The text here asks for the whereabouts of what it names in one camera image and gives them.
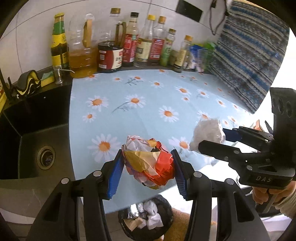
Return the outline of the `right hand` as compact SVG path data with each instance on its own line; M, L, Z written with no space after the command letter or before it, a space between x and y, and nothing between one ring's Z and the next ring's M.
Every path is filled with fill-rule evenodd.
M275 195L276 198L274 203L278 203L284 198L291 195L295 190L295 181L291 181L289 185L283 190L278 189L266 189L266 188L259 188L253 187L252 188L252 197L256 203L264 204L267 202L270 195Z

